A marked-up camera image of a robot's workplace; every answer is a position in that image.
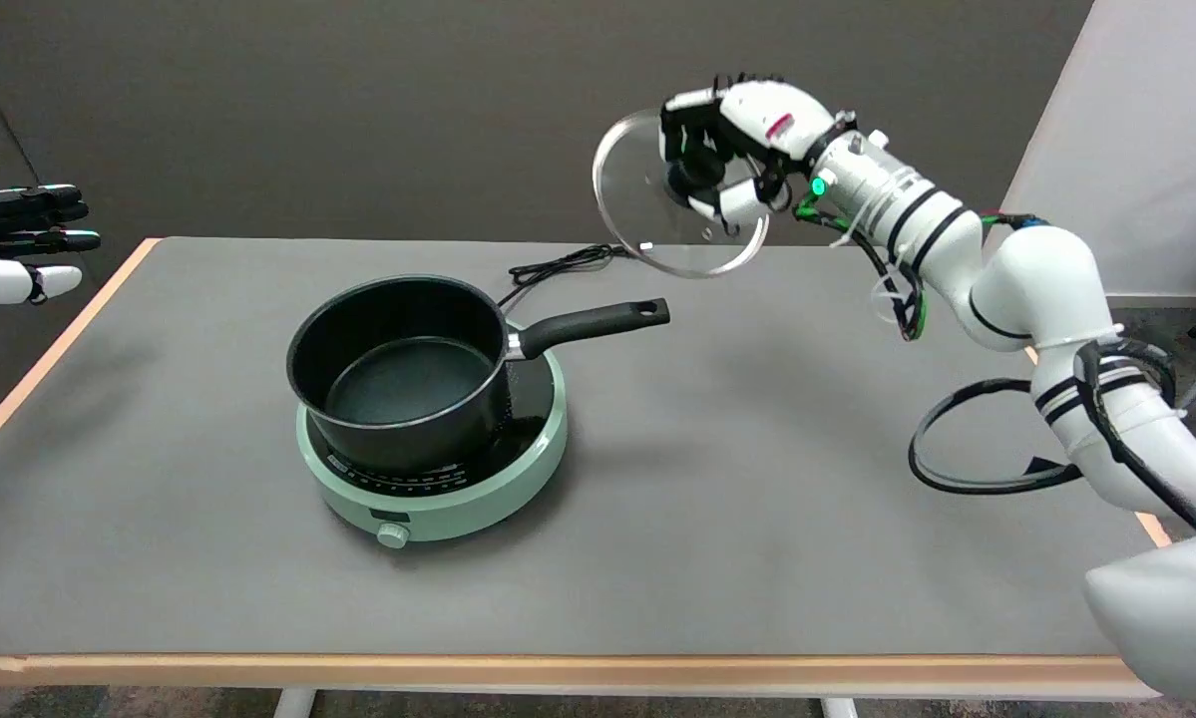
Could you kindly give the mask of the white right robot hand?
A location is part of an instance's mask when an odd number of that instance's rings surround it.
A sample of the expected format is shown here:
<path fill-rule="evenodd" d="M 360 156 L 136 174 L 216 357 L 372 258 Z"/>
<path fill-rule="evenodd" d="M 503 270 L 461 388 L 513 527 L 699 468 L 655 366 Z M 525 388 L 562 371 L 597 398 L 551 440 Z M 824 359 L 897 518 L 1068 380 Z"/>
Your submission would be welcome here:
<path fill-rule="evenodd" d="M 658 109 L 664 185 L 679 207 L 734 235 L 792 203 L 788 181 L 812 180 L 831 142 L 858 129 L 781 77 L 716 77 Z"/>

